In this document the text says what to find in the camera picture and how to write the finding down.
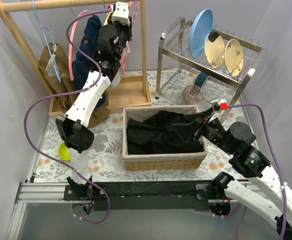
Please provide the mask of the black skirt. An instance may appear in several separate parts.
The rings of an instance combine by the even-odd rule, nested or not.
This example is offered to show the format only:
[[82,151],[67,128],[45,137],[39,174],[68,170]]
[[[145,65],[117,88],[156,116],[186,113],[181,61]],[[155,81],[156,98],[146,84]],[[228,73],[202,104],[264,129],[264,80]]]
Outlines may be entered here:
[[126,129],[127,151],[130,155],[184,154],[204,151],[199,141],[183,142],[171,128],[172,124],[187,124],[182,113],[160,110],[143,122],[130,119]]

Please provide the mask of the blue denim garment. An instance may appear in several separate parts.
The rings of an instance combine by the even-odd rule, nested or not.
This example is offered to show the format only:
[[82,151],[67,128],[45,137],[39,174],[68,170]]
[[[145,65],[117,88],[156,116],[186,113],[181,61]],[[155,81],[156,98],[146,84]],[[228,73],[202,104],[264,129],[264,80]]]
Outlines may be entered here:
[[[97,15],[93,15],[88,19],[84,29],[84,36],[81,40],[79,49],[91,58],[97,49],[98,31],[101,26],[100,18]],[[90,68],[94,66],[95,65],[81,53],[76,53],[76,58],[72,62],[72,71],[77,91],[84,87]]]

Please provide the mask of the yellow hanger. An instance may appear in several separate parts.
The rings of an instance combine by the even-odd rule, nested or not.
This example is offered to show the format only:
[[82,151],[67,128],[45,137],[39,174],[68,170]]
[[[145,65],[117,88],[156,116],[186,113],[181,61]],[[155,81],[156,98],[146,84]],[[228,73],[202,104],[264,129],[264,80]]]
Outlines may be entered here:
[[108,24],[108,20],[109,20],[109,18],[110,18],[111,13],[112,13],[112,12],[109,12],[109,13],[107,14],[107,17],[106,17],[106,19],[105,19],[105,21],[104,21],[103,26],[105,26],[105,25]]

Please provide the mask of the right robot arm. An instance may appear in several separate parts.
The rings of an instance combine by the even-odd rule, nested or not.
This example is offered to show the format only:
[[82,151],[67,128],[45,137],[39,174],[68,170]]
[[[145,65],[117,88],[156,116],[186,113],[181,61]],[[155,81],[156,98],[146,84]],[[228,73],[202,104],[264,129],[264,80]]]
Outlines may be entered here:
[[236,200],[267,220],[285,240],[292,240],[292,190],[281,185],[280,177],[270,161],[253,145],[256,139],[250,127],[235,122],[224,129],[218,120],[221,111],[209,109],[188,114],[186,123],[172,124],[171,128],[184,141],[204,137],[225,153],[232,155],[230,165],[257,186],[265,197],[244,187],[226,172],[211,181],[212,194],[218,198]]

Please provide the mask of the white cloth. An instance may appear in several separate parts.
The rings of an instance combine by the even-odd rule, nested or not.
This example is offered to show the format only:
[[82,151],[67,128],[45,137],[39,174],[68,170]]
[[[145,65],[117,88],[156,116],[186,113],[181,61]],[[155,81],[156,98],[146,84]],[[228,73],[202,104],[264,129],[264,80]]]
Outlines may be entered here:
[[121,76],[119,74],[119,72],[115,75],[115,77],[113,78],[112,82],[111,82],[111,87],[115,88],[121,81]]

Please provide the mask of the pink hanger of skirt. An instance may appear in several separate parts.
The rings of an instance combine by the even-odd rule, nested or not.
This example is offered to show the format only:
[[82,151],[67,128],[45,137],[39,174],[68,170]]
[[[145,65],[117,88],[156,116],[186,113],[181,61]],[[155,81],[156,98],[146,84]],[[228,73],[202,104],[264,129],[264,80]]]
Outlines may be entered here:
[[[137,14],[138,14],[138,9],[139,9],[139,6],[140,6],[140,1],[138,1],[135,5],[135,12],[133,13],[133,17],[132,17],[132,23],[131,23],[131,26],[132,26],[132,30],[134,28],[134,25],[135,25],[135,21],[136,21],[136,17],[137,17]],[[126,65],[126,59],[127,59],[127,56],[129,55],[130,53],[130,46],[129,46],[129,41],[126,42],[126,47],[125,49],[123,50],[123,55],[122,55],[122,58],[120,60],[120,64],[121,64],[121,73],[124,75],[125,74],[125,65]]]

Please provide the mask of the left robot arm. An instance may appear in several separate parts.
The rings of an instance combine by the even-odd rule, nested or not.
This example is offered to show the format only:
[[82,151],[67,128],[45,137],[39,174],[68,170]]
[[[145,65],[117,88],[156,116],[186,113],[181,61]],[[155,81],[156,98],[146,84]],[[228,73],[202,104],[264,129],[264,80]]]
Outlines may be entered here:
[[87,182],[91,178],[87,151],[94,140],[94,134],[88,128],[89,120],[106,89],[120,82],[120,59],[130,40],[131,27],[118,21],[98,31],[97,48],[92,55],[96,64],[89,70],[84,91],[66,114],[59,115],[55,120],[70,154],[70,164],[75,169],[67,181],[71,192],[81,200],[87,200],[92,195],[92,187]]

